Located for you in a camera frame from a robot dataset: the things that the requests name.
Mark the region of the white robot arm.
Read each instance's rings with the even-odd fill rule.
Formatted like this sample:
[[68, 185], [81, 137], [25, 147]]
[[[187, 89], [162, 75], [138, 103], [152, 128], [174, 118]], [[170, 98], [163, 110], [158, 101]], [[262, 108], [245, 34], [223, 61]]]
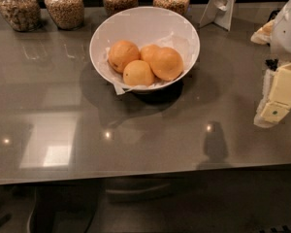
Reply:
[[270, 128], [281, 122], [291, 110], [291, 0], [276, 17], [251, 36], [256, 44], [271, 47], [271, 56], [278, 60], [276, 69], [264, 75], [262, 95], [254, 124]]

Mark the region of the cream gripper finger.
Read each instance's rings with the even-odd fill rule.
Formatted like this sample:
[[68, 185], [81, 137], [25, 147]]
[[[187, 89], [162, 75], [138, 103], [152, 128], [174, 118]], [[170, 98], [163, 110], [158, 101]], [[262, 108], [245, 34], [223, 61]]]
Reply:
[[259, 45], [266, 45], [271, 42], [271, 33], [274, 25], [274, 20], [270, 20], [262, 27], [260, 27], [250, 38], [250, 41], [259, 44]]
[[275, 71], [266, 71], [262, 95], [254, 124], [270, 128], [279, 124], [291, 110], [291, 62], [283, 63]]

